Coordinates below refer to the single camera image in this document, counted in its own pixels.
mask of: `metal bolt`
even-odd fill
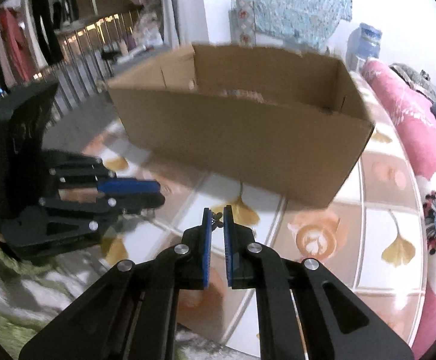
[[[320,266],[320,263],[316,259],[306,259],[304,264],[305,264],[305,267],[307,267],[308,269],[310,269],[312,271],[316,271]]]
[[[263,250],[262,246],[256,242],[249,244],[246,249],[248,249],[251,253],[259,253]]]
[[[130,259],[124,259],[118,263],[118,270],[121,272],[127,272],[133,267],[133,261]]]
[[[90,222],[90,230],[91,230],[91,231],[96,231],[96,230],[98,230],[98,222],[96,222],[96,221],[91,221],[91,222]]]
[[[188,245],[185,244],[178,244],[175,246],[175,253],[177,254],[186,254],[190,251],[190,248]]]

